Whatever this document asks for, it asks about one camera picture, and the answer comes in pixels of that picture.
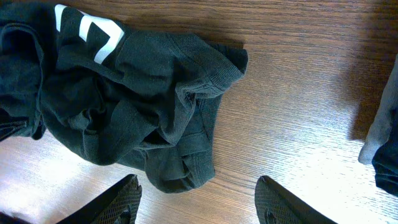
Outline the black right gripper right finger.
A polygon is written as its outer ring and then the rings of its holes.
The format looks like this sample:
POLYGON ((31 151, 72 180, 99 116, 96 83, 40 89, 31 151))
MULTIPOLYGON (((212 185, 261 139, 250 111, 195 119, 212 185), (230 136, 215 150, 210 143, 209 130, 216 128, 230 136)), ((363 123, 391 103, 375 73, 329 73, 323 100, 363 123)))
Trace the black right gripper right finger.
POLYGON ((335 224, 267 175, 257 181, 254 203, 260 224, 335 224))

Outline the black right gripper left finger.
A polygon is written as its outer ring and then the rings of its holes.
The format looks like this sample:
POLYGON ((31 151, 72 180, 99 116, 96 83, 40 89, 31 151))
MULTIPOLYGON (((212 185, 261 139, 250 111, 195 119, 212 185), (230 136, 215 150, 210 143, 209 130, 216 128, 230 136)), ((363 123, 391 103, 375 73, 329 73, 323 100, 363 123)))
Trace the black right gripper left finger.
POLYGON ((142 187, 129 174, 59 224, 135 224, 142 187))

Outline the dark green t-shirt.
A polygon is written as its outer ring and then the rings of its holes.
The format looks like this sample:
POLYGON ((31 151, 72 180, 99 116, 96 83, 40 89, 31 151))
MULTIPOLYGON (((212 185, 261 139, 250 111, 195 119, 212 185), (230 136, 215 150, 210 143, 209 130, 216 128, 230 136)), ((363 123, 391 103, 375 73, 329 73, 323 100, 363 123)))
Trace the dark green t-shirt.
POLYGON ((248 53, 44 2, 1 4, 1 138, 50 132, 180 193, 215 176, 216 115, 248 53))

